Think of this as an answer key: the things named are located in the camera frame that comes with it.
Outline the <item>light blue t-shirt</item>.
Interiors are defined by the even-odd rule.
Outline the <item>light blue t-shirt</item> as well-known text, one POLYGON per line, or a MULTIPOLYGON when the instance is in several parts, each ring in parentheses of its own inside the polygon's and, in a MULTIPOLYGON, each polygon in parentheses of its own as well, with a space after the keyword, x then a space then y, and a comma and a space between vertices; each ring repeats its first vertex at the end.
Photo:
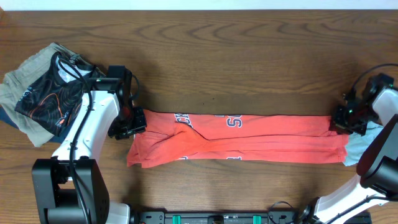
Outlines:
POLYGON ((350 134, 348 144, 345 146, 347 155, 343 164, 345 166, 353 166, 357 164, 363 155, 363 152, 375 140, 382 129, 382 125, 370 121, 367 124, 364 136, 357 133, 350 134))

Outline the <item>red t-shirt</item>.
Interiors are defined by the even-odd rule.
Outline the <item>red t-shirt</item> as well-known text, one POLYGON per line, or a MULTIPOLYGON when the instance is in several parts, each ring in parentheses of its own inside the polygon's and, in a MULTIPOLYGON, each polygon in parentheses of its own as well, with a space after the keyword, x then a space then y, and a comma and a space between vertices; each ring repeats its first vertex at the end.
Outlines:
POLYGON ((327 164, 347 155, 349 136, 329 129, 330 116, 144 113, 147 128, 134 137, 129 166, 192 159, 327 164))

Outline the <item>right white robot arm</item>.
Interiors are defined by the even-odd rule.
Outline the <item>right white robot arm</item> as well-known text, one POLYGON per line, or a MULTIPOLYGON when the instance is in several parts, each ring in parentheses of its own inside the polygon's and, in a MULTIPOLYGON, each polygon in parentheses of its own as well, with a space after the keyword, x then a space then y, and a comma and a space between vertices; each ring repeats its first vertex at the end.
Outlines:
POLYGON ((357 214, 397 201, 397 89, 382 90, 372 103, 383 129, 363 152, 356 175, 320 197, 306 223, 344 223, 357 214))

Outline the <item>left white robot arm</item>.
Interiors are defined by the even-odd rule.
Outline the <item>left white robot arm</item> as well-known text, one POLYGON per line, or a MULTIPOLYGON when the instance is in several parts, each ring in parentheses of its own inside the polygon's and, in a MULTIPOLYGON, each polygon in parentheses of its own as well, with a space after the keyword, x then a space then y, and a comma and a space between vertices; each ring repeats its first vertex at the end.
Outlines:
POLYGON ((37 159, 32 181, 41 223, 133 223, 131 208, 112 202, 98 166, 104 140, 127 139, 146 128, 132 105, 130 78, 91 78, 64 142, 37 159))

